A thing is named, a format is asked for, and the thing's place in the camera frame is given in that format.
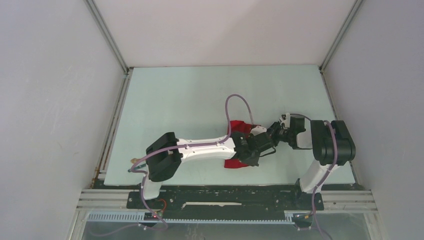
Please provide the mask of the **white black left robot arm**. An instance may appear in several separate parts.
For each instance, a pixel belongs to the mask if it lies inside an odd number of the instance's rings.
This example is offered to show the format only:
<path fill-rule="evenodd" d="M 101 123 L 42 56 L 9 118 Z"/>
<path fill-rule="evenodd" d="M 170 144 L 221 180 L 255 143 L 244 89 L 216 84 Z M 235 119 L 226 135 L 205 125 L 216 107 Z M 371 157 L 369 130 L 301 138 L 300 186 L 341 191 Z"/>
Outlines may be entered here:
<path fill-rule="evenodd" d="M 146 148 L 147 174 L 138 201 L 145 208 L 156 206 L 163 182 L 186 162 L 236 159 L 256 167 L 270 149 L 274 150 L 275 144 L 262 126 L 254 127 L 250 133 L 233 131 L 222 137 L 198 140 L 177 138 L 174 132 L 167 132 Z"/>

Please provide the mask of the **red cloth napkin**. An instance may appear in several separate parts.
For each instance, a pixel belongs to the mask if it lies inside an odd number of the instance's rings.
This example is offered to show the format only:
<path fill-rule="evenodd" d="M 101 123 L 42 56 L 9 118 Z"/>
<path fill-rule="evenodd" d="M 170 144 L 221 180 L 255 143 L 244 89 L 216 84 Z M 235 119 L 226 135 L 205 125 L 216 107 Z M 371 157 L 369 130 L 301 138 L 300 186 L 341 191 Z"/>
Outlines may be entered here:
<path fill-rule="evenodd" d="M 244 134 L 245 137 L 247 137 L 251 133 L 251 130 L 254 127 L 256 127 L 256 125 L 248 124 L 240 120 L 231 120 L 230 126 L 231 126 L 231 136 L 237 132 L 237 133 Z M 245 168 L 249 166 L 254 167 L 259 165 L 258 164 L 258 161 L 260 158 L 259 152 L 251 151 L 250 153 L 252 154 L 252 156 L 249 159 L 247 159 L 247 155 L 248 155 L 247 150 L 244 147 L 241 147 L 241 144 L 238 140 L 234 144 L 235 144 L 235 148 L 234 148 L 235 154 L 230 159 L 226 159 L 224 161 L 225 169 L 240 169 L 240 168 Z"/>

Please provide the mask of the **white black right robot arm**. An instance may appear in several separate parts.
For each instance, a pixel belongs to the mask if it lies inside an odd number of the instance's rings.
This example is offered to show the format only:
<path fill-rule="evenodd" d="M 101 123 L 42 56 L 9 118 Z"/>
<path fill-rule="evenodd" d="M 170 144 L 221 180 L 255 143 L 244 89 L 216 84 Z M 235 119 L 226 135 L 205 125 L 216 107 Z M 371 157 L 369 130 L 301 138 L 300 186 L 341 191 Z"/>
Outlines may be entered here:
<path fill-rule="evenodd" d="M 311 150 L 314 160 L 298 179 L 300 190 L 291 194 L 291 204 L 304 209 L 310 194 L 319 193 L 327 178 L 356 156 L 356 146 L 343 120 L 312 120 L 300 113 L 282 114 L 267 133 L 274 145 L 288 144 L 293 150 Z"/>

